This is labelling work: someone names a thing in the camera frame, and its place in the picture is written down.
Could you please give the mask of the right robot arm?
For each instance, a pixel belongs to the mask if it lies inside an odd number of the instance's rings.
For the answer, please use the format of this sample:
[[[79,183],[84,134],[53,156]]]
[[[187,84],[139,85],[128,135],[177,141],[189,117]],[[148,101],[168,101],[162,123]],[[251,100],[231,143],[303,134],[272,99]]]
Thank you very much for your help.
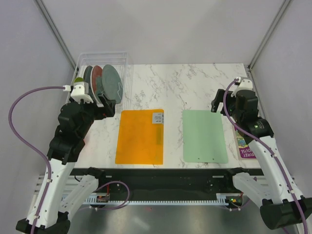
[[[215,113],[223,103],[221,114],[243,136],[266,178],[267,187],[256,182],[242,168],[232,170],[223,179],[229,192],[243,192],[260,210],[265,225],[271,229],[303,224],[304,233],[310,233],[307,219],[312,213],[312,199],[304,197],[288,172],[278,151],[269,123],[258,115],[258,98],[252,90],[236,93],[218,89],[212,101]]]

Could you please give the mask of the red floral plate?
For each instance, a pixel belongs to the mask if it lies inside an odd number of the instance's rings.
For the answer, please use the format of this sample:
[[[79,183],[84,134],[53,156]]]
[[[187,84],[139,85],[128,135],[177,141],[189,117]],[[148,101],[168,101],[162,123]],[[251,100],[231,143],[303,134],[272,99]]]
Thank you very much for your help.
[[[97,79],[101,79],[101,77],[102,77],[102,68],[98,65],[94,66],[91,70],[91,90],[95,98],[97,97],[96,96]]]

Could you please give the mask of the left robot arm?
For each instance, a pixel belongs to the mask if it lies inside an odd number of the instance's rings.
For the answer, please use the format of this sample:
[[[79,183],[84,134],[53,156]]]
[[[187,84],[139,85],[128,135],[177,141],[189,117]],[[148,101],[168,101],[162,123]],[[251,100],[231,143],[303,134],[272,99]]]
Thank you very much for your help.
[[[25,234],[66,234],[71,220],[87,197],[107,186],[104,171],[90,167],[79,184],[62,199],[66,182],[82,151],[91,125],[115,115],[115,100],[100,96],[95,103],[71,101],[62,106],[59,125],[45,157],[49,163],[37,200],[28,217],[19,220],[16,230]]]

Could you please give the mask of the grey-blue plate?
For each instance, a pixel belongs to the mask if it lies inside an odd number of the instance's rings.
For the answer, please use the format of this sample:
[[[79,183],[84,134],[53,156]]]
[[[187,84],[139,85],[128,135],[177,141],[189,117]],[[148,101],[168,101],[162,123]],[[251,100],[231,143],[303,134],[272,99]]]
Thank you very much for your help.
[[[109,100],[115,100],[121,104],[123,97],[123,85],[117,70],[112,65],[105,65],[102,69],[102,85],[105,96]]]

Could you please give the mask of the lime green plate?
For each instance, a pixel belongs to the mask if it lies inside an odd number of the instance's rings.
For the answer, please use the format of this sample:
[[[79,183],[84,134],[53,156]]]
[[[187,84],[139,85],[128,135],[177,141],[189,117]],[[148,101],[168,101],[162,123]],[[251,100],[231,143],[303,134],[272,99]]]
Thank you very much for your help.
[[[74,79],[74,83],[78,83],[78,82],[84,82],[84,79],[82,77],[76,77]]]

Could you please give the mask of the dark teal branch plate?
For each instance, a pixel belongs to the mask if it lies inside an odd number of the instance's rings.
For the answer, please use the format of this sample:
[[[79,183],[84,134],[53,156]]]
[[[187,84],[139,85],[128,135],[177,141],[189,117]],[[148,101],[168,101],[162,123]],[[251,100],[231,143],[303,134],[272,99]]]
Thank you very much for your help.
[[[91,83],[91,73],[92,73],[93,66],[87,66],[84,70],[83,80],[84,82],[90,84]]]

